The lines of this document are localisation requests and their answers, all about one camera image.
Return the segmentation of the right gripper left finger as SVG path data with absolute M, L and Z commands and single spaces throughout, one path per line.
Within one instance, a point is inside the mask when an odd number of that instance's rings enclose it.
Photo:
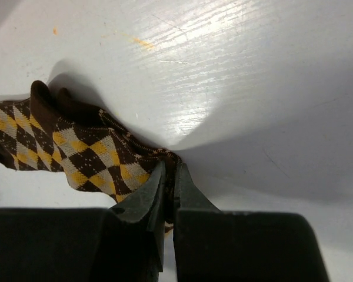
M 140 188 L 111 210 L 123 227 L 142 237 L 136 250 L 143 249 L 150 258 L 151 270 L 160 273 L 164 266 L 164 196 L 166 168 L 159 162 Z

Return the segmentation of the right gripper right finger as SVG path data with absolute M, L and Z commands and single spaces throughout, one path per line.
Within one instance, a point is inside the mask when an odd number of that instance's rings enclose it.
M 178 281 L 198 281 L 207 272 L 203 269 L 211 254 L 209 216 L 219 209 L 196 187 L 188 166 L 182 164 L 175 177 L 174 250 Z

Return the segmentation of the brown yellow argyle sock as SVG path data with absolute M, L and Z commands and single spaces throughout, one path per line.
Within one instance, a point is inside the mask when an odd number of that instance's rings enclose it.
M 173 229 L 175 174 L 181 158 L 140 142 L 102 108 L 75 100 L 65 88 L 53 96 L 43 82 L 29 98 L 0 101 L 0 163 L 14 170 L 62 172 L 82 192 L 123 201 L 164 162 L 165 231 Z

